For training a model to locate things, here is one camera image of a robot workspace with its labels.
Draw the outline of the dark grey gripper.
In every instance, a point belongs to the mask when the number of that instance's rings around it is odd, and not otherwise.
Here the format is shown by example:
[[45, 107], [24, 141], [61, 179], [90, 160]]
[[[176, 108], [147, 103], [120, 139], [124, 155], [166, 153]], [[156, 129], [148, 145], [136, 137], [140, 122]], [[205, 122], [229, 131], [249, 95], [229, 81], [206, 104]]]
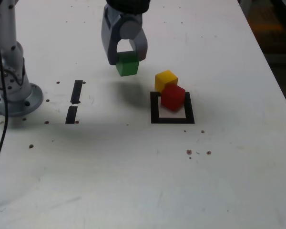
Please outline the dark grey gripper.
[[120, 13], [109, 5], [105, 5], [102, 17], [102, 44], [110, 65], [116, 65], [119, 57], [118, 42], [129, 40], [139, 61], [146, 58], [148, 42], [142, 29], [143, 15]]

